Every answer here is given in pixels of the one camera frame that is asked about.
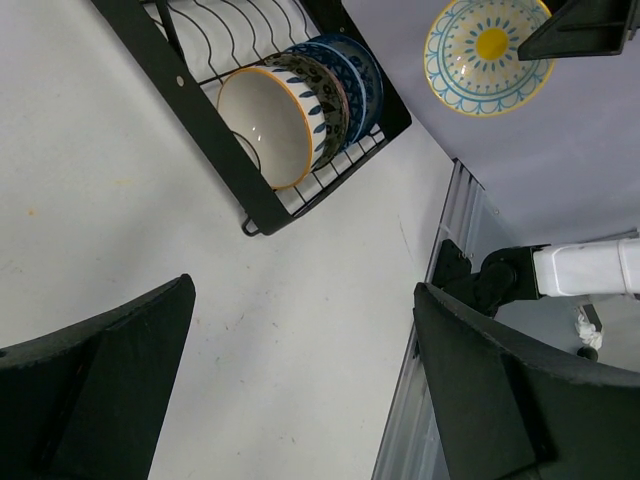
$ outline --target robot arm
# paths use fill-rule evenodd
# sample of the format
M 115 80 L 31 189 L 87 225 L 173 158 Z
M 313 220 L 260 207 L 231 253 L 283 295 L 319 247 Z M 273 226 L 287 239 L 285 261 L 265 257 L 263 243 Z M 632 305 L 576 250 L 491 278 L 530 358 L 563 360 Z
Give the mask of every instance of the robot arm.
M 533 261 L 542 295 L 640 293 L 640 239 L 544 247 Z
M 640 239 L 497 250 L 478 273 L 450 240 L 440 248 L 432 283 L 493 317 L 515 300 L 640 293 Z

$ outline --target dish rack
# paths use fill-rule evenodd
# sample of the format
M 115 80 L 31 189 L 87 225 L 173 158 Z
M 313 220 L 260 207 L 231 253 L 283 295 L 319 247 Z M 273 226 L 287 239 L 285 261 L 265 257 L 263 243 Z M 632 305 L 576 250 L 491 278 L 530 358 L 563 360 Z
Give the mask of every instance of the dish rack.
M 320 33 L 368 48 L 340 0 L 91 0 L 247 214 L 242 230 L 271 235 L 309 213 L 389 142 L 411 116 L 381 69 L 378 125 L 295 188 L 274 191 L 214 107 L 224 79 Z

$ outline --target lavender wall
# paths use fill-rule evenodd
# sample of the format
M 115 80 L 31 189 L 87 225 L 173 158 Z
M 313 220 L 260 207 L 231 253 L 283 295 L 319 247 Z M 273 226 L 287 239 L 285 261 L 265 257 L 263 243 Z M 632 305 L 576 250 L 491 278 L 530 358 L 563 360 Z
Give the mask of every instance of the lavender wall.
M 618 57 L 559 60 L 526 106 L 476 119 L 447 109 L 424 78 L 424 40 L 446 0 L 344 1 L 409 108 L 522 241 L 640 225 L 640 38 Z

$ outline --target black bracket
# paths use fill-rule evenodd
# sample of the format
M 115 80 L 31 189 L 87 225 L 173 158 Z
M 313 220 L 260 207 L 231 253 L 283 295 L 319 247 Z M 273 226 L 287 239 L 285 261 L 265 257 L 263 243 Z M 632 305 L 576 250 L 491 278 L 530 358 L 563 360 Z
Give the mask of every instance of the black bracket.
M 121 307 L 0 350 L 0 478 L 149 475 L 195 287 L 188 275 Z
M 619 55 L 640 28 L 639 0 L 545 3 L 553 16 L 520 45 L 520 60 Z
M 488 317 L 516 300 L 538 300 L 533 254 L 541 247 L 497 250 L 471 273 L 471 261 L 451 240 L 444 240 L 436 261 L 432 283 L 449 295 Z

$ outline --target ceramic bowl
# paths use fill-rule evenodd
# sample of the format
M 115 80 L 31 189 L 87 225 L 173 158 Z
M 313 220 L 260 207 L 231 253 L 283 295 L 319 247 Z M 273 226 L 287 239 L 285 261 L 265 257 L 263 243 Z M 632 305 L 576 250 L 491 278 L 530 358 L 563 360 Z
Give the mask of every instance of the ceramic bowl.
M 324 153 L 316 160 L 313 168 L 324 167 L 333 160 L 347 138 L 349 106 L 342 85 L 327 67 L 299 53 L 276 53 L 267 57 L 264 63 L 295 73 L 318 97 L 327 124 L 327 138 Z
M 320 35 L 309 41 L 335 48 L 347 57 L 358 71 L 366 94 L 366 113 L 360 137 L 366 135 L 380 119 L 384 103 L 384 87 L 378 63 L 366 48 L 346 35 Z
M 299 184 L 324 152 L 327 127 L 320 102 L 288 70 L 238 70 L 222 85 L 217 109 L 231 131 L 251 144 L 247 153 L 255 151 L 262 176 L 276 190 Z
M 551 13 L 538 0 L 457 0 L 427 35 L 425 73 L 449 108 L 486 117 L 528 102 L 545 84 L 553 60 L 519 61 L 518 47 Z
M 320 43 L 301 43 L 288 48 L 286 51 L 300 53 L 320 62 L 338 78 L 349 102 L 349 127 L 344 149 L 354 144 L 360 138 L 366 114 L 366 91 L 356 67 L 335 48 Z

